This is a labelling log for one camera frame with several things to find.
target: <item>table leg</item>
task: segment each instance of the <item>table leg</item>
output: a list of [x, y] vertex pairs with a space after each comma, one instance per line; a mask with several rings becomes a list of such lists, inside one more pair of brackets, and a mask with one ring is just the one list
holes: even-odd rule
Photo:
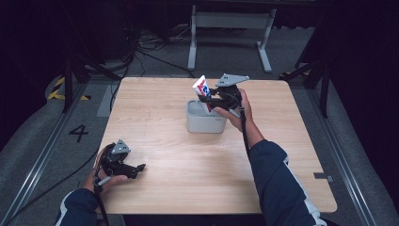
[[191, 13], [191, 43], [190, 53], [188, 54], [188, 70], [194, 70], [196, 68], [196, 54], [197, 54], [197, 39], [196, 39], [196, 6], [193, 6]]
[[266, 27], [264, 29], [263, 40], [262, 40], [262, 42], [260, 42], [260, 41], [257, 42], [259, 55], [261, 56], [261, 61], [262, 61], [262, 64], [263, 64], [263, 68], [264, 68], [264, 71], [266, 73], [271, 73], [272, 72], [272, 68], [270, 66], [269, 58], [267, 57], [267, 53], [266, 53], [264, 48], [266, 46], [267, 39], [269, 38], [270, 30], [272, 29], [272, 25], [273, 25], [273, 21], [274, 21], [275, 15], [276, 15], [276, 10], [272, 9], [270, 11]]

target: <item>dark blue sleeve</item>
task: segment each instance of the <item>dark blue sleeve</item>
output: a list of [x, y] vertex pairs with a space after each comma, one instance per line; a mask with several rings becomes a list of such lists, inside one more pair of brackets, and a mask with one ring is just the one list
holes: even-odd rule
[[80, 188], [68, 194], [61, 205], [56, 226], [96, 226], [98, 204], [94, 193]]
[[326, 225], [286, 164], [287, 153], [263, 140], [252, 146], [250, 164], [267, 225]]

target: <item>wooden table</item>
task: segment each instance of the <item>wooden table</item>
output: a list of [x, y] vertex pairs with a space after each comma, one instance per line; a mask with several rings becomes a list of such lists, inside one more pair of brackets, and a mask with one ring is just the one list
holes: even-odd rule
[[[229, 121], [222, 134], [186, 129], [185, 106], [197, 99], [190, 78], [124, 78], [101, 148], [122, 138], [125, 164], [147, 166], [104, 195], [109, 214], [261, 213], [242, 134]], [[210, 88], [217, 79], [207, 79]], [[320, 212], [337, 209], [304, 122], [283, 81], [248, 80], [253, 118], [265, 138], [289, 155], [289, 166]]]

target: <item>black curtain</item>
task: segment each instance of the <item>black curtain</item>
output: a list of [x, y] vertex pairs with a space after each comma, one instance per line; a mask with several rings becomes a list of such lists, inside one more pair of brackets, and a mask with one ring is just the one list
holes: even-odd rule
[[0, 151], [35, 111], [62, 67], [56, 34], [35, 1], [3, 1], [0, 8]]
[[331, 60], [331, 80], [399, 209], [399, 13], [392, 1], [346, 1], [325, 15], [302, 61]]

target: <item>person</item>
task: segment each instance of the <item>person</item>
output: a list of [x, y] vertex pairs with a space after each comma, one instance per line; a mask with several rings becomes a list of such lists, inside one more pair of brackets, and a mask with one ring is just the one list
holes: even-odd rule
[[[95, 169], [93, 169], [89, 174], [86, 181], [83, 183], [82, 188], [70, 192], [62, 200], [58, 215], [56, 217], [55, 226], [96, 226], [97, 225], [97, 213], [96, 209], [98, 207], [97, 200], [94, 195], [94, 184], [93, 176]], [[103, 169], [99, 171], [99, 177], [105, 178]], [[109, 190], [110, 187], [121, 184], [127, 181], [127, 176], [116, 175], [112, 176], [109, 181], [103, 184], [102, 195]]]
[[[267, 225], [327, 225], [311, 203], [307, 193], [288, 168], [287, 153], [276, 143], [268, 141], [252, 118], [247, 94], [240, 89], [245, 108], [249, 162], [259, 195], [259, 203]], [[230, 111], [215, 107], [239, 131], [241, 119]]]
[[[320, 212], [288, 168], [287, 153], [278, 144], [263, 137], [252, 118], [247, 94], [243, 89], [240, 89], [240, 92], [243, 99], [241, 105], [245, 108], [247, 118], [249, 162], [267, 225], [327, 225], [320, 219]], [[220, 107], [215, 107], [214, 110], [242, 132], [239, 118]], [[93, 173], [94, 171], [88, 175], [83, 188], [71, 192], [64, 198], [56, 225], [96, 225], [95, 209], [98, 204], [94, 197]], [[100, 178], [104, 177], [105, 173], [101, 171]], [[112, 177], [104, 184], [102, 194], [109, 187], [126, 180], [126, 176], [123, 175]]]

